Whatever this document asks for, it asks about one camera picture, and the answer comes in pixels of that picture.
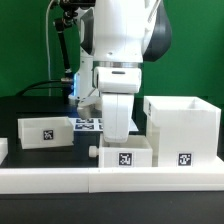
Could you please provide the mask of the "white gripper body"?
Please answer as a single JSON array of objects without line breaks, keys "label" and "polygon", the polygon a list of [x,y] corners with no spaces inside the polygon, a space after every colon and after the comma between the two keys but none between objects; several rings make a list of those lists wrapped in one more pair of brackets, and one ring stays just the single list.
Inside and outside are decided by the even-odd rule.
[{"label": "white gripper body", "polygon": [[97,66],[94,78],[101,95],[104,140],[124,143],[129,135],[134,94],[141,86],[141,69]]}]

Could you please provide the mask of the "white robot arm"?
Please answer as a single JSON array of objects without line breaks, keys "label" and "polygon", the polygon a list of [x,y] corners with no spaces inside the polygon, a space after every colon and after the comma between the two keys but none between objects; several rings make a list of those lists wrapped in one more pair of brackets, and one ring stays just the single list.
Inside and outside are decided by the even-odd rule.
[{"label": "white robot arm", "polygon": [[169,49],[171,27],[163,0],[51,0],[63,10],[55,21],[59,35],[78,27],[80,67],[73,72],[61,46],[69,91],[79,116],[90,109],[102,113],[107,142],[128,139],[134,103],[142,80],[142,63],[155,61]]}]

